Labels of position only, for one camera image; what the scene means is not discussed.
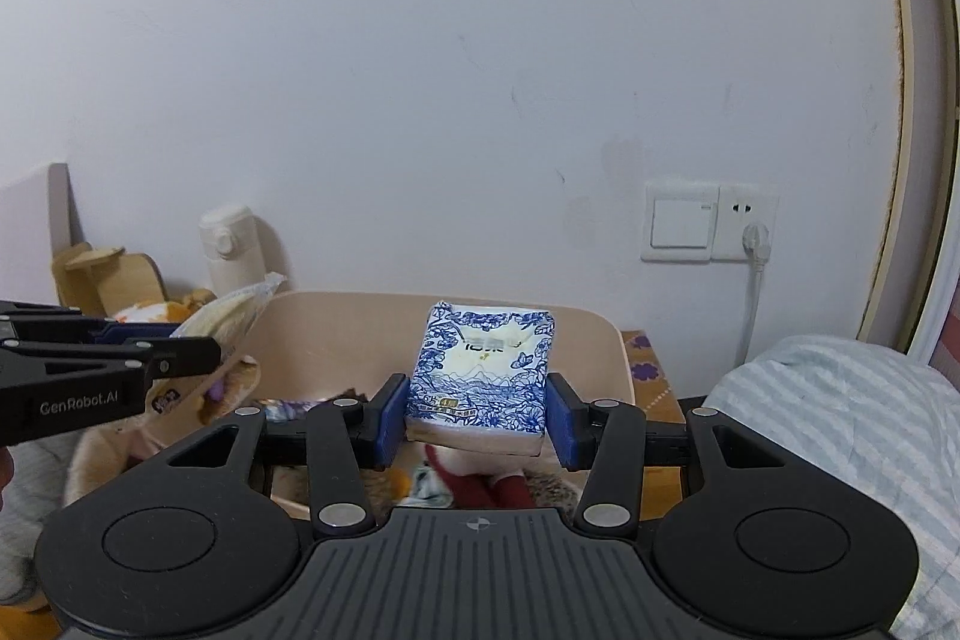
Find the operator left hand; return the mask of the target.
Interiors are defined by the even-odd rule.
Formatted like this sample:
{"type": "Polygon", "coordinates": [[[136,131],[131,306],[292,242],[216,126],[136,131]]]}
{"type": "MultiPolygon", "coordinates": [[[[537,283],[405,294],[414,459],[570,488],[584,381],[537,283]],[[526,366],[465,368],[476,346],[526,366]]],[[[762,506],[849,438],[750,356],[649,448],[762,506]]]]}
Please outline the operator left hand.
{"type": "Polygon", "coordinates": [[[14,475],[14,463],[8,448],[0,448],[0,491],[10,484],[14,475]]]}

